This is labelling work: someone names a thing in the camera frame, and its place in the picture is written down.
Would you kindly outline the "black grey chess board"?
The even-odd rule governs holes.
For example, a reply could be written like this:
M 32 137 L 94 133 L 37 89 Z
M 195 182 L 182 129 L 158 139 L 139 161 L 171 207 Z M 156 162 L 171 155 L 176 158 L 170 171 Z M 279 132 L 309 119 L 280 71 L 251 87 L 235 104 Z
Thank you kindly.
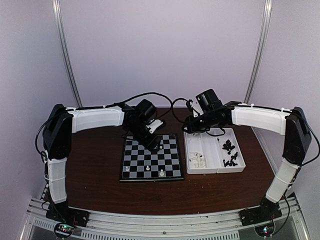
M 121 182 L 156 182 L 156 181 L 183 181 L 184 171 L 180 157 L 178 136 L 175 133 L 162 134 L 160 140 L 162 150 L 149 151 L 134 139 L 126 137 L 123 145 L 119 180 Z M 165 176 L 159 176 L 163 169 Z

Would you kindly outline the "white king chess piece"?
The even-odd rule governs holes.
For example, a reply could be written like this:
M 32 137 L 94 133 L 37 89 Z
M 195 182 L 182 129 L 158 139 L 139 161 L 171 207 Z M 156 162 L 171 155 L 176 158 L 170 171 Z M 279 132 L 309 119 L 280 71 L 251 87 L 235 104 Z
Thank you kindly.
M 161 169 L 160 171 L 159 171 L 159 176 L 160 177 L 164 177 L 166 174 L 165 174 L 165 171 L 163 170 L 163 169 Z

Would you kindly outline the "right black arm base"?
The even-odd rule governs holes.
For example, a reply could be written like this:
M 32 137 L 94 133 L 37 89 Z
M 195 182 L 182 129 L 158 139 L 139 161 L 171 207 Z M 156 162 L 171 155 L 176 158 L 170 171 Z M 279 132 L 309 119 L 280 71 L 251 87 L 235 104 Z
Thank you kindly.
M 252 208 L 245 208 L 239 211 L 239 217 L 243 226 L 255 225 L 282 216 L 280 205 L 268 200 L 265 196 L 261 199 L 260 205 Z

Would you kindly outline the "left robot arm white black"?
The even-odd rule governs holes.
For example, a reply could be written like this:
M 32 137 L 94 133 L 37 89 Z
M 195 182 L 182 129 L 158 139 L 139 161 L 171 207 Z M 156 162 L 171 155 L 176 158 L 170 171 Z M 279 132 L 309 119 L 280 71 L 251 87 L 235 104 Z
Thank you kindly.
M 52 213 L 61 222 L 72 218 L 72 211 L 63 203 L 67 201 L 66 163 L 72 149 L 72 135 L 80 131 L 102 127 L 123 127 L 147 150 L 160 145 L 155 133 L 165 122 L 154 119 L 156 107 L 148 100 L 136 106 L 125 103 L 93 107 L 65 107 L 56 104 L 42 132 L 45 163 L 48 169 L 50 196 L 55 204 Z

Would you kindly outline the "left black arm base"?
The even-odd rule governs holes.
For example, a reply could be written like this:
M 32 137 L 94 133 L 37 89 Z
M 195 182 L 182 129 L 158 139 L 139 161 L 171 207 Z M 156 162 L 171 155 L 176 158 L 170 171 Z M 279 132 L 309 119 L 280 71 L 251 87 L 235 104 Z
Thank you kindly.
M 86 227 L 90 213 L 86 210 L 70 208 L 68 200 L 61 203 L 54 203 L 53 201 L 50 201 L 45 216 L 48 219 L 66 223 L 73 227 Z

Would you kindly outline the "white chess pieces lower pile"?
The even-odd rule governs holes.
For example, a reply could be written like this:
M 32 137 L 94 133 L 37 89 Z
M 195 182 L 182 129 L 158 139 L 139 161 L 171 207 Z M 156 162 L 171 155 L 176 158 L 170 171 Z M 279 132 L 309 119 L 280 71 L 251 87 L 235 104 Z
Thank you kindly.
M 205 169 L 207 162 L 200 152 L 189 152 L 189 167 L 191 169 Z

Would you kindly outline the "black chess pieces upper pile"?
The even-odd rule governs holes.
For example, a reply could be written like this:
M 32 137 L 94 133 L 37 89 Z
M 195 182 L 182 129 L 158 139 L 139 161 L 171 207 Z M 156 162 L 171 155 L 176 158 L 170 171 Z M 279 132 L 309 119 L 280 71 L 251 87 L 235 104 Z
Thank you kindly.
M 232 153 L 233 150 L 235 150 L 236 146 L 231 142 L 230 139 L 226 139 L 223 141 L 222 139 L 218 138 L 218 145 L 219 147 L 225 151 L 228 155 Z

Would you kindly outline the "black chess pieces pile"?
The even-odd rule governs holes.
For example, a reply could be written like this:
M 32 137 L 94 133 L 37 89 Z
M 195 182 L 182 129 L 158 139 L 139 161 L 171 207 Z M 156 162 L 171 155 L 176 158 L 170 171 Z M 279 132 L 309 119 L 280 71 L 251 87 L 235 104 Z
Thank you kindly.
M 218 138 L 218 145 L 219 147 L 225 151 L 228 155 L 232 153 L 233 150 L 235 150 L 236 146 L 231 142 L 230 139 L 226 139 L 223 141 L 222 139 Z
M 225 160 L 223 159 L 223 166 L 226 167 L 235 167 L 238 165 L 237 162 L 235 162 L 235 160 L 237 160 L 238 158 L 238 152 L 236 152 L 234 155 L 232 155 L 230 157 L 230 160 Z

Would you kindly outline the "black chess pieces lower pile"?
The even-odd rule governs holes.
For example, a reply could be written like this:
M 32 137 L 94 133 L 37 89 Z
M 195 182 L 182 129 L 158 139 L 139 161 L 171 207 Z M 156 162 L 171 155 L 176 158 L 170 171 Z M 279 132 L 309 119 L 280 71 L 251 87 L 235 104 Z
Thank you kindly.
M 232 155 L 230 157 L 230 160 L 225 160 L 223 159 L 223 166 L 226 167 L 235 167 L 238 165 L 237 162 L 235 162 L 235 160 L 237 160 L 238 158 L 238 152 L 236 152 L 234 155 Z

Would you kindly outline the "right controller board with LEDs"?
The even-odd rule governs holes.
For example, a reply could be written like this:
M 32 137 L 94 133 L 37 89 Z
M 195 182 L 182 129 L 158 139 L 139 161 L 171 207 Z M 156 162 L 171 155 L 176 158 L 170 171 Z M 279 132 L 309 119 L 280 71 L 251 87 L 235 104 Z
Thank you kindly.
M 262 238 L 271 236 L 275 231 L 275 225 L 273 223 L 258 225 L 254 227 L 255 233 Z

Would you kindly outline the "left controller board with LEDs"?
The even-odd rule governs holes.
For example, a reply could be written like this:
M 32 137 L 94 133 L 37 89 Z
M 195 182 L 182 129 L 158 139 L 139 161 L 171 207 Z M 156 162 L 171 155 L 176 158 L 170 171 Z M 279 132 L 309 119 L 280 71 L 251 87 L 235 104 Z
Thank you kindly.
M 57 223 L 53 232 L 58 238 L 68 238 L 74 233 L 75 228 L 63 222 Z

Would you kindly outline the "white divided plastic tray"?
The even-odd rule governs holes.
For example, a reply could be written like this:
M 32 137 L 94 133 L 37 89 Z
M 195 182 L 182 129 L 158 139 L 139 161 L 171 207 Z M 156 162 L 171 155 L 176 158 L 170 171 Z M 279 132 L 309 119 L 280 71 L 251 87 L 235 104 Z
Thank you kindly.
M 222 173 L 241 173 L 246 163 L 241 153 L 235 132 L 232 128 L 212 128 L 208 133 L 184 133 L 184 147 L 185 147 L 185 160 L 186 160 L 186 172 L 189 175 L 195 174 L 222 174 Z M 219 147 L 218 139 L 225 141 L 230 139 L 235 145 L 235 150 L 231 154 L 227 154 Z M 189 165 L 189 152 L 201 153 L 205 160 L 207 168 L 190 168 Z M 230 160 L 231 156 L 238 152 L 236 163 L 237 166 L 224 167 L 223 159 Z

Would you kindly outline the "aluminium front rail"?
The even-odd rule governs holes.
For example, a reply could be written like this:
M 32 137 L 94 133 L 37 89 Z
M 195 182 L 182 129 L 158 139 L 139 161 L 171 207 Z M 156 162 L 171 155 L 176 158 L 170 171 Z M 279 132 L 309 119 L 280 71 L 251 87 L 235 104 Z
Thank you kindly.
M 276 231 L 272 240 L 309 240 L 295 197 L 279 203 L 282 216 L 243 225 L 239 210 L 182 215 L 134 215 L 89 211 L 87 225 L 76 227 L 71 240 L 263 240 L 264 226 Z

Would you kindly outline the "aluminium frame post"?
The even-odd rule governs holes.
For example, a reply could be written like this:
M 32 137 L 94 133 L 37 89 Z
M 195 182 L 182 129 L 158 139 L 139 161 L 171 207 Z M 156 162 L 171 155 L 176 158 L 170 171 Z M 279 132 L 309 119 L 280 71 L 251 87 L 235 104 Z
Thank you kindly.
M 75 79 L 75 75 L 74 75 L 74 71 L 73 71 L 73 67 L 70 59 L 70 54 L 68 51 L 60 0 L 53 0 L 52 6 L 53 6 L 53 13 L 54 13 L 56 26 L 57 26 L 60 46 L 62 50 L 63 62 L 66 69 L 67 77 L 70 83 L 71 91 L 75 98 L 77 106 L 82 107 L 83 104 L 82 104 L 82 100 L 81 100 L 78 86 L 76 83 L 76 79 Z
M 264 52 L 264 49 L 266 46 L 268 33 L 269 33 L 269 29 L 270 29 L 270 23 L 271 23 L 271 18 L 272 18 L 272 9 L 273 9 L 273 1 L 272 0 L 265 0 L 256 54 L 255 54 L 255 58 L 253 61 L 253 67 L 252 67 L 252 71 L 250 74 L 248 87 L 247 87 L 246 94 L 244 97 L 244 102 L 247 104 L 251 101 L 251 97 L 254 92 L 255 84 L 257 82 L 260 66 L 261 66 L 262 59 L 263 59 L 263 52 Z

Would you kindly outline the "right aluminium frame post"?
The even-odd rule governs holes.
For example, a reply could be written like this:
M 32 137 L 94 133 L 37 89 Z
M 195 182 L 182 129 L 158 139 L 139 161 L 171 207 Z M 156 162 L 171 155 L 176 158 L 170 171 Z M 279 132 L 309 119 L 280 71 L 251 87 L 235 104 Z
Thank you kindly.
M 244 102 L 247 104 L 251 101 L 251 97 L 254 92 L 255 84 L 257 82 L 260 66 L 261 66 L 262 59 L 263 59 L 263 52 L 264 52 L 264 49 L 266 46 L 268 33 L 269 33 L 269 29 L 270 29 L 270 23 L 271 23 L 271 18 L 272 18 L 272 9 L 273 9 L 273 1 L 272 0 L 265 0 L 256 54 L 255 54 L 255 58 L 253 61 L 253 67 L 252 67 L 252 71 L 250 74 L 248 87 L 247 87 L 246 94 L 244 97 Z

